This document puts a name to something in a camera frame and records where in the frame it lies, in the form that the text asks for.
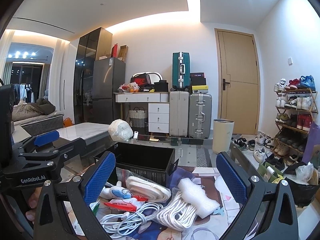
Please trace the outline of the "person's left hand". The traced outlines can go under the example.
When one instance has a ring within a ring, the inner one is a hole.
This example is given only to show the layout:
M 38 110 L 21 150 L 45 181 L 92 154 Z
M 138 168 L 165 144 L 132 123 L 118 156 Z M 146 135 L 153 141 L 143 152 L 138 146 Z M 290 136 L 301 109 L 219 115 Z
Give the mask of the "person's left hand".
M 41 190 L 41 187 L 37 187 L 28 199 L 28 205 L 30 207 L 30 210 L 25 213 L 25 216 L 27 220 L 31 221 L 32 223 L 34 223 L 35 220 L 36 208 L 39 201 Z

